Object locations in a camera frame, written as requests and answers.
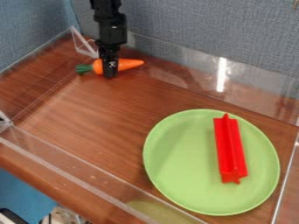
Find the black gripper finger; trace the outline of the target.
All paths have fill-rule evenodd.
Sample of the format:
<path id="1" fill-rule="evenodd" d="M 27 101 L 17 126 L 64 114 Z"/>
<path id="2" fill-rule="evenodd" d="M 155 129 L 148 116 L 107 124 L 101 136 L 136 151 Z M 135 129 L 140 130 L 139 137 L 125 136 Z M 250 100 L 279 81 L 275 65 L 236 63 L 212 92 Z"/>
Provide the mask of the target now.
<path id="1" fill-rule="evenodd" d="M 117 76 L 117 56 L 113 53 L 104 53 L 101 59 L 104 77 L 115 78 Z"/>

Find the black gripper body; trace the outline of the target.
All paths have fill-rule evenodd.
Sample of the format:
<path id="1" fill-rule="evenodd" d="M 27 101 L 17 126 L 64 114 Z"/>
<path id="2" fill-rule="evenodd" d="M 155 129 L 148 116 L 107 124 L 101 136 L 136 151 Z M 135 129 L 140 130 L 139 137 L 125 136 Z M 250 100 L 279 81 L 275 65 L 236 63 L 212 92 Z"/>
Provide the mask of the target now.
<path id="1" fill-rule="evenodd" d="M 123 13 L 112 17 L 93 17 L 99 27 L 97 46 L 116 53 L 127 43 L 127 16 Z"/>

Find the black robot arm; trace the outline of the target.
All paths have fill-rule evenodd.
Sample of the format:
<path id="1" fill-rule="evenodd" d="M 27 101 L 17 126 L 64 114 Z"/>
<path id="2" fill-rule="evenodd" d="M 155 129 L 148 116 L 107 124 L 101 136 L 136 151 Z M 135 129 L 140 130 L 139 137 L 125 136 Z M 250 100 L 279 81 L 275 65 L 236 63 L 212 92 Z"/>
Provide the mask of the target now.
<path id="1" fill-rule="evenodd" d="M 103 74 L 111 79 L 117 76 L 117 52 L 127 43 L 127 16 L 119 12 L 121 0 L 89 0 L 89 4 L 99 27 L 96 45 L 103 60 Z"/>

